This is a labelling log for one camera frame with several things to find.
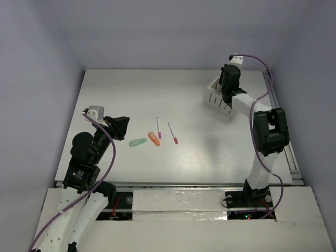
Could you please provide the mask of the pink capped white marker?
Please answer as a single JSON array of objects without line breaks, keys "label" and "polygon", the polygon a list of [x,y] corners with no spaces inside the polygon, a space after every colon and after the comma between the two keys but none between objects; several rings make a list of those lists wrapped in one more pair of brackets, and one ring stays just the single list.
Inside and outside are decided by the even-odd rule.
[{"label": "pink capped white marker", "polygon": [[178,144],[178,139],[177,139],[177,137],[176,137],[175,134],[174,134],[174,131],[173,131],[173,128],[172,128],[172,125],[171,125],[170,122],[168,123],[168,127],[169,127],[170,133],[171,133],[171,135],[172,135],[172,138],[173,138],[173,140],[174,140],[174,143],[175,143],[175,144]]}]

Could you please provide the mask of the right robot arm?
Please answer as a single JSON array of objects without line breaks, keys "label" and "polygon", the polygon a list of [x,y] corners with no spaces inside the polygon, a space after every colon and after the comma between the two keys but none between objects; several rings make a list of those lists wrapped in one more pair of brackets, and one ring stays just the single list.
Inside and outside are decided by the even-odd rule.
[{"label": "right robot arm", "polygon": [[239,87],[240,74],[238,66],[225,64],[218,83],[223,101],[249,119],[255,158],[243,190],[226,193],[223,200],[226,208],[258,206],[269,193],[275,160],[290,140],[284,109],[271,108],[253,99]]}]

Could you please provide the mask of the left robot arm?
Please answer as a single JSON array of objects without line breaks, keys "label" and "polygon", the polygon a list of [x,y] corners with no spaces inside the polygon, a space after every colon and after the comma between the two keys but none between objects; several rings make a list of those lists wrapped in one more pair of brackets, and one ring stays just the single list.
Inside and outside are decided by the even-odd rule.
[{"label": "left robot arm", "polygon": [[115,206],[116,186],[98,180],[98,163],[114,141],[122,141],[130,121],[128,117],[90,117],[82,115],[95,127],[95,134],[78,133],[72,141],[71,159],[63,180],[57,213],[36,235],[45,238],[29,251],[78,251],[93,223],[106,207]]}]

